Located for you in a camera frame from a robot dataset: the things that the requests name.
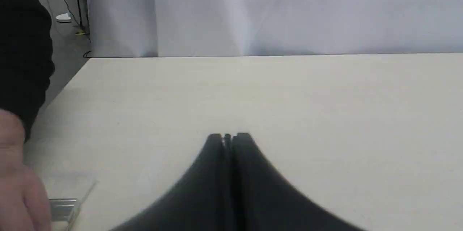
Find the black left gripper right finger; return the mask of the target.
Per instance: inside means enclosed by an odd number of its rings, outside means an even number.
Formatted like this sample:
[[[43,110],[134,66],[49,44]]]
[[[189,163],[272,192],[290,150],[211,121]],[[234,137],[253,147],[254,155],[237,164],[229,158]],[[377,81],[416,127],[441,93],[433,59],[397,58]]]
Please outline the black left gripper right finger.
[[[248,133],[231,142],[231,195],[237,231],[359,231],[286,180]]]

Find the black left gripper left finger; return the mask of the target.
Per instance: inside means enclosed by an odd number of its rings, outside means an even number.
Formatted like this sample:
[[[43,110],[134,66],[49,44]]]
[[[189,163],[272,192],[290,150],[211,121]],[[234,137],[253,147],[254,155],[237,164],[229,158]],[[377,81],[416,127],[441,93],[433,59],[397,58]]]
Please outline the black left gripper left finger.
[[[220,134],[211,134],[191,167],[157,201],[115,231],[227,231],[229,160]]]

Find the forearm in black sleeve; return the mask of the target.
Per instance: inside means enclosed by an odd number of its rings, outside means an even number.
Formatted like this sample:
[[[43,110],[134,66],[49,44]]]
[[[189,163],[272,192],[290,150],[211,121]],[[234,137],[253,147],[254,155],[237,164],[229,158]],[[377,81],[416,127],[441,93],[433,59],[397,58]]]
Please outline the forearm in black sleeve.
[[[51,16],[39,0],[0,0],[1,109],[21,119],[25,140],[55,71]]]

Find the person's open hand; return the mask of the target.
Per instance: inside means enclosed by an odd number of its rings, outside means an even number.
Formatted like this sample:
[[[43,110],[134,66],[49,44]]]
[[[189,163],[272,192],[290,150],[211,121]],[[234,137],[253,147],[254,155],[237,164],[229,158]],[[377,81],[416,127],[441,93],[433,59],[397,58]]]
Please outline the person's open hand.
[[[40,178],[24,164],[25,129],[13,113],[0,113],[0,229],[51,231],[51,210]]]

